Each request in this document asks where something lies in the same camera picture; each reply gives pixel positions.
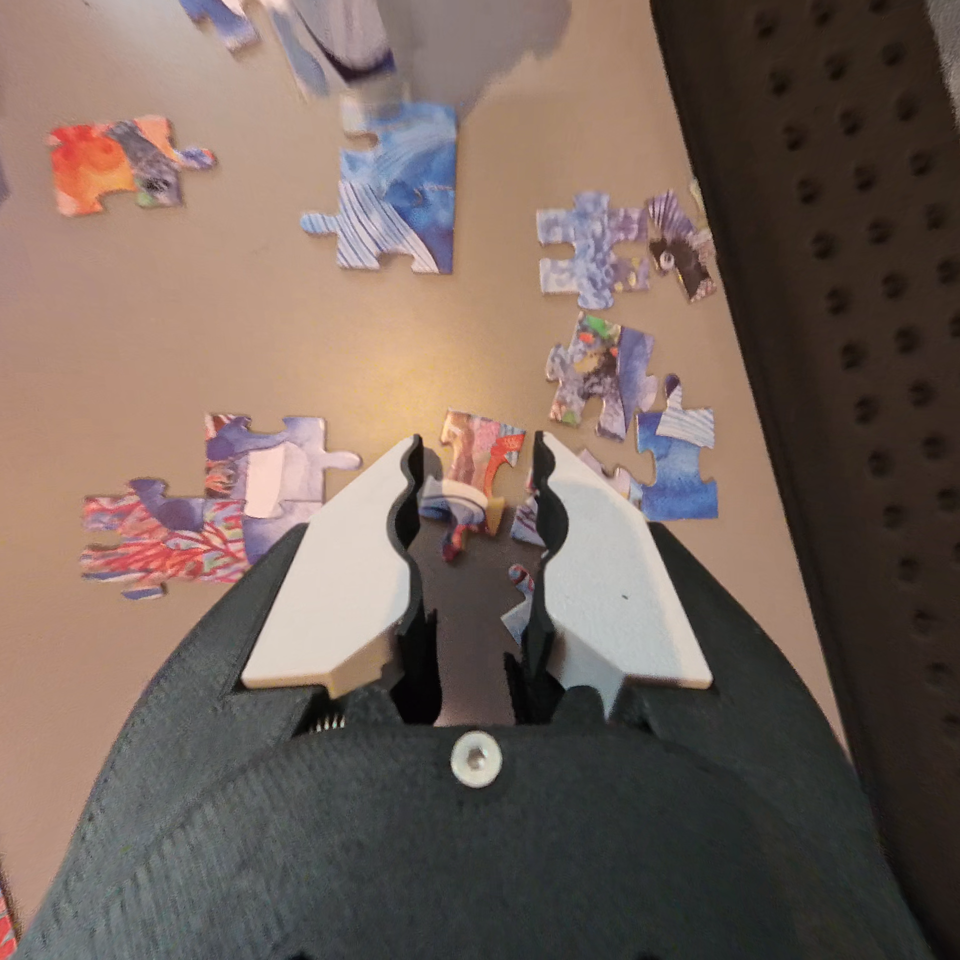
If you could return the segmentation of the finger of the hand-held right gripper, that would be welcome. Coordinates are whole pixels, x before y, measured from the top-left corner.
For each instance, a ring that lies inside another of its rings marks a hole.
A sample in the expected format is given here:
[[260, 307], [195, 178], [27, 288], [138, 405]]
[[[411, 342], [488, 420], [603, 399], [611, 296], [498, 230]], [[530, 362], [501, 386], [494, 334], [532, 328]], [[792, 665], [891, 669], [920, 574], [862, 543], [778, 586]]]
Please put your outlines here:
[[465, 117], [525, 58], [550, 57], [571, 12], [570, 1], [388, 1], [386, 32], [410, 98]]

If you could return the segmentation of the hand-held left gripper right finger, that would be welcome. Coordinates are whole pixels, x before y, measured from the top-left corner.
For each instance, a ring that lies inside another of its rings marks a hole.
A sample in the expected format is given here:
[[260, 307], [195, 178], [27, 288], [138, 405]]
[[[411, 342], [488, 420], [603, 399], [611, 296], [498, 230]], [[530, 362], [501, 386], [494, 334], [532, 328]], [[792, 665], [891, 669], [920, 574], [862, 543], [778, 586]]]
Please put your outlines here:
[[548, 723], [563, 696], [593, 690], [610, 719], [638, 685], [707, 690], [713, 672], [651, 526], [558, 438], [534, 438], [536, 573], [509, 577], [522, 601], [504, 615], [514, 720]]

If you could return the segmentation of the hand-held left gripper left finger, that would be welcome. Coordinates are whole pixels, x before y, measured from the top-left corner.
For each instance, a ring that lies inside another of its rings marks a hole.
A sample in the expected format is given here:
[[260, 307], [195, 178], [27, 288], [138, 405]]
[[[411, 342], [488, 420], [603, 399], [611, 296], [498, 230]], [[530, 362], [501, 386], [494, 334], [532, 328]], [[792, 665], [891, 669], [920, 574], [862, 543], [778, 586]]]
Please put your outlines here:
[[245, 689], [321, 687], [341, 701], [376, 686], [405, 723], [437, 721], [438, 613], [410, 554], [425, 479], [413, 434], [305, 524], [242, 669]]

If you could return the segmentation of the light blue wave puzzle piece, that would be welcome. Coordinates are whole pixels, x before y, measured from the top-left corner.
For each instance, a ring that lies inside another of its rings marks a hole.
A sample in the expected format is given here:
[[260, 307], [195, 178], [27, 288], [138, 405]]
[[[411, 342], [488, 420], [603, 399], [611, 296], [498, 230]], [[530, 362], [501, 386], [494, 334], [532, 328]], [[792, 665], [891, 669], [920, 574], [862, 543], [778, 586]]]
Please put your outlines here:
[[453, 106], [344, 99], [341, 116], [348, 136], [376, 139], [366, 150], [341, 150], [343, 182], [382, 193], [394, 186], [455, 189], [458, 117]]

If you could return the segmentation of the blue striped puzzle piece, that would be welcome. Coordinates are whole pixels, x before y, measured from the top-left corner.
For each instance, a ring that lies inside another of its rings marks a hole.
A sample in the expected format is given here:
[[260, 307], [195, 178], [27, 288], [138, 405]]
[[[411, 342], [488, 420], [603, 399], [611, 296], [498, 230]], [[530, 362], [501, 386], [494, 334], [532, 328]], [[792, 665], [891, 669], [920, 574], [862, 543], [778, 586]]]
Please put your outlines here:
[[411, 258], [416, 274], [453, 271], [455, 187], [398, 182], [384, 188], [342, 179], [335, 214], [307, 211], [299, 225], [308, 235], [335, 236], [344, 269], [376, 271], [383, 257]]

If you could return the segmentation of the red white banded puzzle piece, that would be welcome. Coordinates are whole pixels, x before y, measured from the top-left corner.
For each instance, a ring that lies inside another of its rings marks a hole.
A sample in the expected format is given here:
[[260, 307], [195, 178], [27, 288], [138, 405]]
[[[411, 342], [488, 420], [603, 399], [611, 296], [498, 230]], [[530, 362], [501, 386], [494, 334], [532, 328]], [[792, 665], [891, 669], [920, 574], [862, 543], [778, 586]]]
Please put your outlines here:
[[453, 563], [469, 534], [494, 536], [506, 501], [494, 494], [498, 471], [514, 467], [526, 433], [521, 428], [478, 414], [449, 409], [440, 430], [452, 461], [441, 478], [427, 476], [418, 500], [421, 517], [444, 522], [440, 555]]

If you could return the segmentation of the blue mottled puzzle piece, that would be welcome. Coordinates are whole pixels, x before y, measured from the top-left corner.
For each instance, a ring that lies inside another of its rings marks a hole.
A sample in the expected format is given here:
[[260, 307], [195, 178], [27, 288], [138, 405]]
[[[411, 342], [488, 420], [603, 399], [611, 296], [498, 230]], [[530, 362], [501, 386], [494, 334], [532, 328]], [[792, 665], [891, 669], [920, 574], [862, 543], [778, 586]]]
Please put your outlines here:
[[646, 206], [614, 207], [601, 191], [576, 194], [570, 208], [537, 210], [539, 244], [572, 248], [570, 257], [539, 260], [540, 291], [575, 295], [592, 310], [613, 307], [618, 293], [649, 290], [648, 225]]

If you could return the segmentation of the pile of loose puzzle pieces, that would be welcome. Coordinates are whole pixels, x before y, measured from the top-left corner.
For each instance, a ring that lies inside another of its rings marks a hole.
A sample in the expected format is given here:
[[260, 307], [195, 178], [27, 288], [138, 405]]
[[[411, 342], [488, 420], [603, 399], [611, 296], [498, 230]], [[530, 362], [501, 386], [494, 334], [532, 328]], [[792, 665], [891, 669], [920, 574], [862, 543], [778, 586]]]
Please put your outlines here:
[[[346, 95], [363, 104], [415, 102], [405, 92]], [[171, 125], [161, 116], [141, 116], [93, 125], [61, 126], [48, 139], [56, 206], [61, 215], [79, 217], [101, 212], [102, 198], [135, 195], [142, 209], [169, 209], [183, 203], [181, 174], [215, 166], [204, 148], [175, 147]], [[707, 265], [713, 237], [687, 216], [673, 191], [648, 199], [650, 270], [674, 275], [686, 299], [696, 303], [714, 293]], [[666, 409], [651, 413], [659, 381], [647, 367], [654, 347], [651, 335], [581, 310], [569, 346], [555, 346], [546, 363], [546, 378], [557, 384], [550, 418], [579, 426], [586, 402], [599, 399], [602, 413], [597, 435], [622, 442], [631, 423], [637, 449], [654, 456], [654, 482], [642, 484], [626, 469], [605, 474], [601, 464], [583, 451], [583, 462], [600, 474], [652, 522], [702, 521], [718, 518], [715, 481], [700, 472], [700, 453], [713, 449], [714, 412], [686, 410], [677, 375], [664, 378]]]

